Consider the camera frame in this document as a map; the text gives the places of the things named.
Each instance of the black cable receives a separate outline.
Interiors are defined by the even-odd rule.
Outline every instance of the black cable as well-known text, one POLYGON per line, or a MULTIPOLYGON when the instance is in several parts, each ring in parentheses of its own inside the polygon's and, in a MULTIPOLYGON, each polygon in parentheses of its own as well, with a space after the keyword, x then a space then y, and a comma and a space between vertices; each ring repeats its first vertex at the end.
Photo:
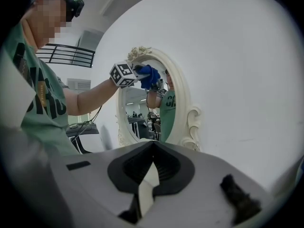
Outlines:
POLYGON ((85 128, 81 133, 79 133, 80 130, 82 129, 82 127, 83 127, 86 123, 94 122, 94 121, 95 121, 96 117, 98 116, 98 113, 100 112, 101 107, 99 108, 98 112, 95 114, 95 116, 94 116, 91 120, 89 120, 89 121, 84 121, 84 122, 81 124, 81 127, 80 127, 80 128, 78 129, 78 131, 76 132, 75 137, 74 137, 74 139, 72 140, 72 142, 74 142, 74 141, 76 140, 76 138, 78 138, 78 136, 79 136, 80 134, 82 134, 82 132, 86 129, 86 128, 85 128))

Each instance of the white wall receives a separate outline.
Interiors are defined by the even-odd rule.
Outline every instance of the white wall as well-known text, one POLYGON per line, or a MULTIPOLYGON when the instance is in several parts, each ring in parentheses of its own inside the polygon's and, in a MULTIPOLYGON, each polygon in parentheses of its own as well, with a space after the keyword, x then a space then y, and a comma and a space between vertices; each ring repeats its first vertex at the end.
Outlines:
POLYGON ((91 80, 91 68, 57 63, 47 63, 47 65, 58 77, 61 78, 61 81, 66 85, 68 78, 91 80))
MULTIPOLYGON (((132 47, 162 50, 203 111, 202 150, 276 192, 304 154, 299 34, 274 0, 182 1, 143 0, 123 14, 97 47, 92 86, 132 47)), ((115 97, 104 112, 96 123, 118 147, 115 97)))

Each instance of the gray plastic surface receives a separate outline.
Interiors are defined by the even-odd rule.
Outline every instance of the gray plastic surface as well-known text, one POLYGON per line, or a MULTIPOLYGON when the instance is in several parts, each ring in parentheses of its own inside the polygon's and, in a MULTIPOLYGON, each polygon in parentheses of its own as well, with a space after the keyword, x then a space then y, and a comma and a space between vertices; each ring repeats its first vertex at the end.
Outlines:
MULTIPOLYGON (((107 175, 109 163, 145 144, 138 143, 100 153, 61 157, 21 131, 2 129, 1 161, 12 183, 28 204, 48 224, 73 228, 131 228, 117 217, 131 204, 132 194, 119 192, 107 175), (88 161, 91 165, 69 171, 67 164, 88 161)), ((257 183, 227 162, 184 147, 164 144, 187 156, 195 165, 190 184, 176 195, 156 197, 137 223, 142 228, 228 228, 234 209, 219 186, 232 174, 236 183, 265 207, 272 201, 257 183)))

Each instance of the reflected person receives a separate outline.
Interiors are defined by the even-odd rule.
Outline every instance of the reflected person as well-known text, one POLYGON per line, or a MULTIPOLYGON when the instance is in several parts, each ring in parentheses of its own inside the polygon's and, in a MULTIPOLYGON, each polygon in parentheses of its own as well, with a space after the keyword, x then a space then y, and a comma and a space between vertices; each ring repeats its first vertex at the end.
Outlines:
POLYGON ((166 70, 169 90, 163 98, 157 95, 157 92, 149 91, 147 105, 149 108, 159 108, 161 117, 161 141, 165 142, 169 137, 175 118, 175 91, 169 72, 166 70))

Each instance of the black railing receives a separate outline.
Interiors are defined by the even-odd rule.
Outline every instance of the black railing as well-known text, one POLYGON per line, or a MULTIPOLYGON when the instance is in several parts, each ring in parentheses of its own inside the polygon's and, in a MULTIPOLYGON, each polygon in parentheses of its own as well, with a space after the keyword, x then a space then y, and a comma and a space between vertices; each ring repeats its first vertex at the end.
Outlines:
POLYGON ((36 54, 46 63, 92 67, 95 52, 79 47, 49 43, 39 49, 36 54))

